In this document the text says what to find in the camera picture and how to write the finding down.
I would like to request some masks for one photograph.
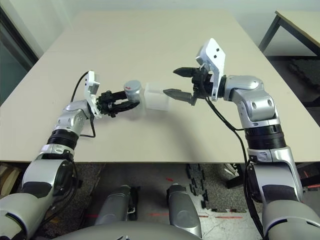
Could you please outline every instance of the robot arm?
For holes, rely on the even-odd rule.
[[[89,71],[85,79],[86,100],[69,103],[58,118],[52,134],[38,156],[30,163],[22,179],[20,193],[0,200],[0,238],[29,239],[43,222],[47,210],[73,184],[73,157],[77,141],[88,119],[117,113],[136,107],[139,102],[117,100],[127,98],[125,91],[106,91],[96,97],[99,83]]]
[[[199,68],[181,67],[174,73],[192,77],[193,95],[178,89],[163,92],[169,97],[195,105],[197,99],[211,98],[237,105],[248,143],[248,187],[250,197],[263,203],[263,237],[269,239],[319,239],[320,218],[301,203],[303,189],[272,97],[254,76],[223,75],[225,53],[211,38],[200,49]]]

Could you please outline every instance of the floor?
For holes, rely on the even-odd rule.
[[[92,203],[85,214],[83,227],[92,226],[106,197],[117,186],[130,184],[139,186],[137,206],[138,221],[169,224],[167,189],[179,183],[186,187],[200,216],[202,239],[204,240],[260,240],[259,233],[250,215],[236,212],[214,212],[203,209],[201,195],[194,196],[186,174],[185,164],[110,163],[101,172],[100,181],[92,195]]]

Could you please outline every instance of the white cube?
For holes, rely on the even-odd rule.
[[[155,109],[168,111],[170,105],[170,97],[164,94],[165,87],[160,82],[148,82],[144,89],[145,107],[147,109]]]

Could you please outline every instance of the red marking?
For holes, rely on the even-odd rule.
[[[152,213],[149,213],[148,215],[151,217],[160,217],[160,216],[169,216],[169,213],[168,212],[162,212],[162,213],[152,212]]]
[[[216,219],[242,219],[242,216],[216,216]]]
[[[151,212],[148,213],[149,216],[151,217],[161,217],[161,216],[169,216],[168,212]],[[209,216],[207,215],[199,215],[199,218],[208,218]]]
[[[98,214],[87,214],[85,215],[85,218],[97,218]]]
[[[313,189],[313,188],[320,188],[320,184],[308,186],[308,189]]]

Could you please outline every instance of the table leg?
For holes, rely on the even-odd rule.
[[[261,50],[261,52],[264,52],[266,50],[271,39],[274,37],[278,28],[280,27],[279,20],[280,20],[280,17],[278,15],[276,15],[273,22],[271,23],[268,31],[266,31],[262,41],[259,44],[259,49]]]

